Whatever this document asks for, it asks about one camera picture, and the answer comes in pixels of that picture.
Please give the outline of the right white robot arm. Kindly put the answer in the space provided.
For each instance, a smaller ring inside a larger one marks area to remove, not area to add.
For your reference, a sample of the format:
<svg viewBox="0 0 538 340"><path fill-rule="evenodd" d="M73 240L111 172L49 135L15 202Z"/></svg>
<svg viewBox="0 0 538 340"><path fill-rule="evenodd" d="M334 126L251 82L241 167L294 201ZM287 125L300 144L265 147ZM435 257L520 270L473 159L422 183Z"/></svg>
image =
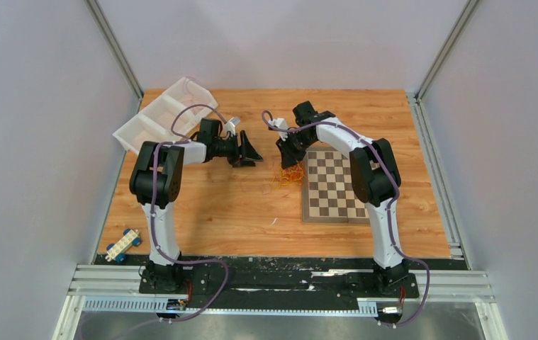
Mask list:
<svg viewBox="0 0 538 340"><path fill-rule="evenodd" d="M408 260L399 242L396 208L401 179L391 143L363 136L334 113L317 112L309 101L298 104L293 114L297 126L292 128L285 119L262 113L267 127L279 133L276 146L282 167L301 162L316 142L331 146L349 161L352 190L369 214L376 264L373 286L381 295L392 295L408 276Z"/></svg>

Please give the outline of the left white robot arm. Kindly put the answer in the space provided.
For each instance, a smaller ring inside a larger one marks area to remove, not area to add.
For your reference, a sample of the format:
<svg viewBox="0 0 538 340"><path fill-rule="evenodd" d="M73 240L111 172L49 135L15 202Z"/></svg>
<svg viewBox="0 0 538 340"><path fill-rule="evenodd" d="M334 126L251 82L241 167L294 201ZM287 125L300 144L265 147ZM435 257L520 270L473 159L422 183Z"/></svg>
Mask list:
<svg viewBox="0 0 538 340"><path fill-rule="evenodd" d="M150 235L150 255L141 274L141 293L177 293L185 283L174 221L175 201L181 191L186 165L224 158L234 168L255 166L263 160L239 120L222 123L204 118L191 139L179 142L144 142L130 177L129 189L141 204Z"/></svg>

